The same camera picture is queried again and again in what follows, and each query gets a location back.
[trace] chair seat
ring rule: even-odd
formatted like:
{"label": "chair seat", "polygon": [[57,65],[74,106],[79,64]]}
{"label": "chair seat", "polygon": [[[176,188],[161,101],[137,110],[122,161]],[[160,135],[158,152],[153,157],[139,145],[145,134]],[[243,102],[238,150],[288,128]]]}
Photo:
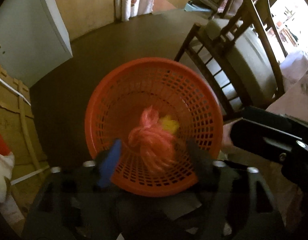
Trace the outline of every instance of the chair seat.
{"label": "chair seat", "polygon": [[[228,22],[227,19],[213,19],[201,27],[199,33],[213,40]],[[248,28],[224,55],[241,78],[253,105],[269,104],[277,85],[262,43],[251,28]],[[214,65],[217,62],[212,60],[209,64]]]}

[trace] white tape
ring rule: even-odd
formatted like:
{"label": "white tape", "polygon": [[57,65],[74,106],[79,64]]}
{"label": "white tape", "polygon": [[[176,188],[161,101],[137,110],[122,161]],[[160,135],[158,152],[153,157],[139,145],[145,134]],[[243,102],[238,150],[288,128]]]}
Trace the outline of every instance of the white tape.
{"label": "white tape", "polygon": [[15,185],[16,183],[19,183],[19,182],[21,182],[21,181],[23,181],[23,180],[25,180],[25,179],[28,179],[28,178],[30,178],[30,177],[33,177],[34,175],[36,175],[36,174],[38,174],[38,173],[41,173],[42,171],[44,171],[44,170],[46,170],[46,169],[48,169],[48,168],[49,168],[49,165],[47,165],[46,167],[41,168],[41,169],[39,169],[39,170],[37,170],[37,171],[33,171],[33,172],[31,172],[30,174],[27,174],[27,175],[25,175],[25,176],[23,176],[23,177],[20,177],[20,178],[18,178],[18,179],[14,179],[14,180],[12,180],[12,181],[10,182],[10,184],[11,184],[11,185]]}
{"label": "white tape", "polygon": [[30,102],[29,102],[21,93],[19,93],[19,92],[16,91],[15,89],[13,89],[9,84],[7,84],[7,83],[6,83],[4,80],[2,80],[1,78],[0,78],[0,82],[3,83],[6,87],[8,87],[10,90],[12,90],[14,93],[18,94],[21,98],[23,98],[23,99],[26,101],[26,103],[28,103],[28,104],[31,106]]}

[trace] metal screw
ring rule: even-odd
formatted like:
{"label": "metal screw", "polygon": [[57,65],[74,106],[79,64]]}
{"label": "metal screw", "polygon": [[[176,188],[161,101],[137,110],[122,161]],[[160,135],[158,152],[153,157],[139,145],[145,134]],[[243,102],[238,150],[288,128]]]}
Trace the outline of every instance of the metal screw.
{"label": "metal screw", "polygon": [[84,167],[94,167],[96,165],[95,161],[86,161],[83,163]]}
{"label": "metal screw", "polygon": [[219,168],[224,168],[226,166],[225,162],[222,161],[214,161],[213,165]]}
{"label": "metal screw", "polygon": [[284,162],[285,159],[286,159],[286,153],[281,153],[280,156],[279,156],[280,162]]}
{"label": "metal screw", "polygon": [[302,148],[306,148],[306,147],[307,147],[307,146],[305,145],[304,142],[296,141],[296,143],[297,143],[298,145],[300,145]]}
{"label": "metal screw", "polygon": [[61,171],[62,171],[62,169],[60,167],[51,167],[50,168],[51,173],[59,173]]}
{"label": "metal screw", "polygon": [[257,168],[255,168],[255,167],[248,167],[247,171],[249,173],[259,173],[259,170]]}

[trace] basket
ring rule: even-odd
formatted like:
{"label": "basket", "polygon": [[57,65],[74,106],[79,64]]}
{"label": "basket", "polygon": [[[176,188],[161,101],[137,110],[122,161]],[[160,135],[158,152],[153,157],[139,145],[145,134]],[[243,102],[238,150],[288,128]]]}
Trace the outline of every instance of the basket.
{"label": "basket", "polygon": [[160,116],[169,114],[179,122],[177,138],[186,142],[195,137],[201,149],[217,158],[223,120],[211,88],[194,71],[164,58],[130,61],[102,79],[86,110],[87,146],[95,158],[120,138],[122,156],[112,182],[138,195],[173,195],[198,181],[184,147],[176,146],[176,163],[161,175],[151,174],[141,157],[124,147],[129,132],[139,125],[142,111],[149,106],[157,109]]}

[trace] orange yarn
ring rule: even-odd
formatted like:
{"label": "orange yarn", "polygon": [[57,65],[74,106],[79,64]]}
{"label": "orange yarn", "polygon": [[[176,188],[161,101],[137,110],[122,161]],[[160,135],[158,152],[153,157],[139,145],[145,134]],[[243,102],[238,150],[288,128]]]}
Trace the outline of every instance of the orange yarn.
{"label": "orange yarn", "polygon": [[162,172],[168,168],[175,157],[173,141],[175,137],[163,130],[159,123],[158,111],[152,106],[144,109],[140,126],[134,128],[128,136],[131,147],[140,147],[140,155],[150,172]]}

